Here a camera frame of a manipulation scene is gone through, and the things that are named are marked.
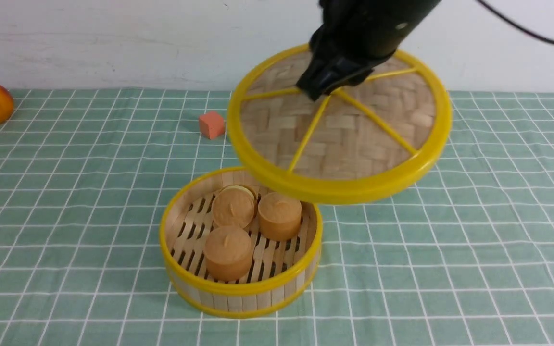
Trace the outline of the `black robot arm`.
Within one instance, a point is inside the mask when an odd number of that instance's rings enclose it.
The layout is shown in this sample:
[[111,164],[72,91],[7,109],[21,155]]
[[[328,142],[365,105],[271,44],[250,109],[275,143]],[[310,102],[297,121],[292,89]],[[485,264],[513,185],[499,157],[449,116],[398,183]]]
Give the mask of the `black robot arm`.
[[321,0],[312,59],[296,83],[310,100],[360,85],[437,7],[437,0]]

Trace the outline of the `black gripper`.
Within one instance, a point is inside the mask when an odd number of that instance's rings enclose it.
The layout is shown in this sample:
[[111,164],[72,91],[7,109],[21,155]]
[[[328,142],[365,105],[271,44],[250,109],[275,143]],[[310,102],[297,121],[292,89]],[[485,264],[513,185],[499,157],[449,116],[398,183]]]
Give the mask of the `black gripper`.
[[311,101],[329,96],[340,87],[360,85],[374,68],[393,56],[393,49],[367,52],[355,45],[341,44],[320,26],[309,40],[312,61],[295,86]]

